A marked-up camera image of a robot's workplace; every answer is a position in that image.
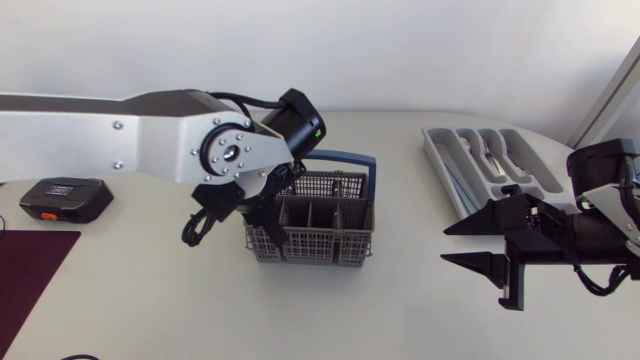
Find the black plastic part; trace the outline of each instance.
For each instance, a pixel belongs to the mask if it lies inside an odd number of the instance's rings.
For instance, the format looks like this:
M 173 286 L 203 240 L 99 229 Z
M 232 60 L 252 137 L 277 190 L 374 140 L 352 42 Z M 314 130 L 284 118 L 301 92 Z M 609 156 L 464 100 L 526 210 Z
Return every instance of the black plastic part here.
M 244 199 L 244 190 L 235 182 L 224 185 L 198 185 L 191 194 L 218 221 L 224 221 Z
M 293 158 L 299 161 L 318 145 L 327 129 L 318 111 L 300 91 L 291 89 L 280 100 L 285 107 L 270 112 L 261 123 L 282 135 Z
M 237 207 L 249 224 L 264 229 L 271 242 L 280 251 L 282 251 L 282 245 L 289 240 L 289 236 L 273 216 L 274 199 L 280 191 L 293 184 L 305 171 L 306 168 L 301 162 L 277 166 L 269 174 L 267 184 L 260 195 L 244 200 Z
M 254 227 L 262 227 L 269 235 L 271 242 L 282 252 L 282 246 L 289 240 L 289 235 L 273 216 L 275 201 L 273 199 L 261 207 L 243 213 L 245 220 Z
M 575 197 L 607 184 L 620 183 L 625 167 L 631 167 L 629 171 L 635 178 L 633 162 L 624 160 L 627 156 L 637 156 L 630 139 L 614 139 L 574 151 L 567 158 L 567 171 Z
M 97 219 L 113 200 L 104 181 L 53 178 L 38 182 L 20 199 L 20 207 L 34 219 L 52 214 L 57 221 L 86 224 Z
M 463 254 L 444 254 L 441 258 L 486 276 L 498 288 L 507 283 L 507 257 L 488 251 Z
M 507 310 L 524 310 L 524 264 L 520 262 L 519 252 L 507 243 L 506 249 L 509 275 L 505 284 L 505 297 L 498 303 Z

